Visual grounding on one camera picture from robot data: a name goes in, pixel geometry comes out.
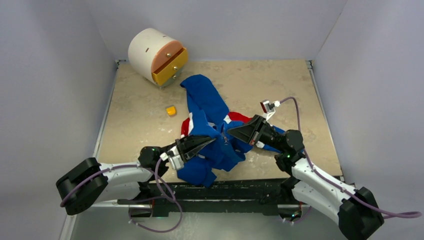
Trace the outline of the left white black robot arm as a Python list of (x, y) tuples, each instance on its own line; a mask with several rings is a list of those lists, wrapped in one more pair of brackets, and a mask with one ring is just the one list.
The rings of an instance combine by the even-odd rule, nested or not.
[(93, 204), (111, 200), (132, 200), (142, 205), (149, 199), (143, 183), (160, 179), (169, 169), (167, 163), (173, 170), (181, 170), (214, 141), (207, 135), (189, 135), (163, 147), (145, 146), (137, 161), (126, 163), (101, 163), (95, 157), (86, 158), (56, 181), (60, 207), (72, 216)]

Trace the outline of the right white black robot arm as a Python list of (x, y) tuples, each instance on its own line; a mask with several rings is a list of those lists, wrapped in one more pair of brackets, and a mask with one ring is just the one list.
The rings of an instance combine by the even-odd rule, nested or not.
[(264, 117), (255, 115), (241, 126), (226, 130), (230, 136), (254, 145), (261, 142), (279, 151), (278, 168), (289, 174), (280, 196), (288, 204), (296, 200), (326, 215), (349, 240), (367, 240), (384, 224), (373, 193), (356, 189), (326, 173), (307, 158), (299, 130), (277, 132)]

